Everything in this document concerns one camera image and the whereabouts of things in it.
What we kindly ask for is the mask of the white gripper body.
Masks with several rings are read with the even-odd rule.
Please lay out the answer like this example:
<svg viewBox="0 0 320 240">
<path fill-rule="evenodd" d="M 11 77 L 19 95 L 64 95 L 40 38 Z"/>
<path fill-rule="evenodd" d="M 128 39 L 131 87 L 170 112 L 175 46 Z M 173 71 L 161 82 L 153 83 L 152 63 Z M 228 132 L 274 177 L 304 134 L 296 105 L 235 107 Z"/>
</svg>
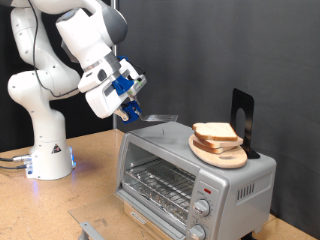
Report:
<svg viewBox="0 0 320 240">
<path fill-rule="evenodd" d="M 78 89 L 85 94 L 93 112 L 99 118 L 106 118 L 121 109 L 129 95 L 137 94 L 139 77 L 125 58 L 120 61 L 102 58 L 84 69 Z"/>
</svg>

